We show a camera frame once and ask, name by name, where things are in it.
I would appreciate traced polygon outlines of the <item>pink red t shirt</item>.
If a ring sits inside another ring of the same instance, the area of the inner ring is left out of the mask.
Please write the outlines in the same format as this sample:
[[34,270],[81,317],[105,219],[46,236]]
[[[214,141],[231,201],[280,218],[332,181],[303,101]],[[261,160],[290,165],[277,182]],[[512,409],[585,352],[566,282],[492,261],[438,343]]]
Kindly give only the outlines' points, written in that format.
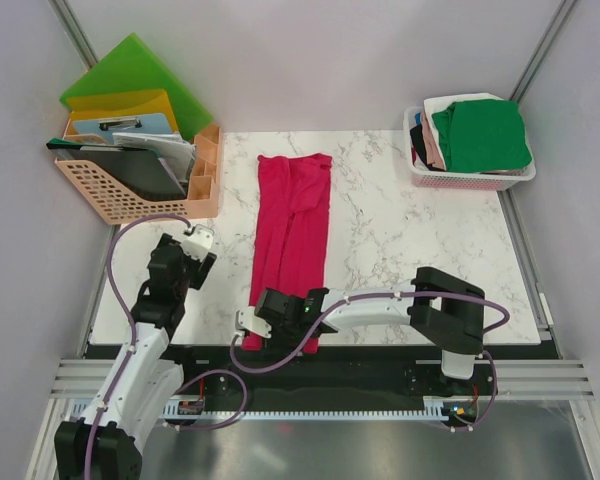
[[332,157],[258,157],[260,206],[249,304],[267,288],[304,297],[324,285]]

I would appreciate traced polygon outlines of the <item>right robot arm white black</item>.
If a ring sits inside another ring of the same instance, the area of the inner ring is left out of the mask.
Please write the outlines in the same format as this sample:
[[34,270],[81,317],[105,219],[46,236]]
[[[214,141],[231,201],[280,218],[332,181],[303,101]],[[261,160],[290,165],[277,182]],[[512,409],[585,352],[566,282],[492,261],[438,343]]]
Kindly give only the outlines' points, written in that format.
[[463,392],[474,381],[474,361],[483,350],[483,289],[433,267],[420,267],[397,287],[345,292],[318,288],[306,296],[265,289],[255,307],[271,338],[296,346],[314,338],[367,326],[407,326],[441,352],[438,381],[447,392]]

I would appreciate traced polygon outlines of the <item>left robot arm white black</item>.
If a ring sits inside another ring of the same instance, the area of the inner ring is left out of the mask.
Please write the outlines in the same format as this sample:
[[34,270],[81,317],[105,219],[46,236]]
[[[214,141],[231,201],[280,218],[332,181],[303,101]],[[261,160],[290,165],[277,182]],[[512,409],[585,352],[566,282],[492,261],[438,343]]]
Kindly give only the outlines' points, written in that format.
[[202,287],[215,263],[212,244],[212,230],[202,225],[181,240],[160,238],[130,310],[128,339],[91,403],[56,430],[60,478],[139,478],[144,445],[169,398],[199,382],[195,364],[162,355],[184,316],[188,291]]

